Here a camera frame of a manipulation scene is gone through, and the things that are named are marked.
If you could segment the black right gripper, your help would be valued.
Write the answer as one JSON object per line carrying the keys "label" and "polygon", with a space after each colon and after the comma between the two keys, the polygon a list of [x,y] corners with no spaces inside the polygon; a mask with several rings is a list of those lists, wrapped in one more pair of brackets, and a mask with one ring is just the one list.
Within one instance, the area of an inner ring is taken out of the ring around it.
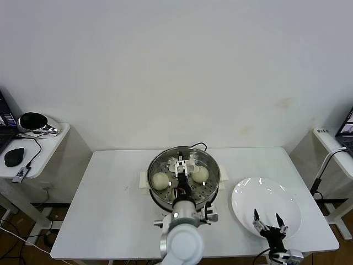
{"label": "black right gripper", "polygon": [[276,220],[279,228],[266,226],[260,220],[258,211],[254,209],[253,226],[262,237],[266,238],[270,248],[269,253],[285,253],[287,252],[287,249],[285,249],[282,240],[286,237],[288,227],[278,213],[276,213]]}

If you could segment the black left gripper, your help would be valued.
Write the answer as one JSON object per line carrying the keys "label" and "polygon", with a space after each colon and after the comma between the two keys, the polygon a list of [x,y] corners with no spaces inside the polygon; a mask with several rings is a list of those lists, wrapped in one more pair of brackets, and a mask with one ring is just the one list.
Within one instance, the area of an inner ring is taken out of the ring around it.
{"label": "black left gripper", "polygon": [[174,187],[174,202],[188,201],[195,202],[192,197],[192,190],[188,184],[188,178],[190,176],[188,166],[184,166],[185,161],[183,158],[183,153],[178,152],[177,166],[174,167],[175,178],[178,179],[178,184]]}

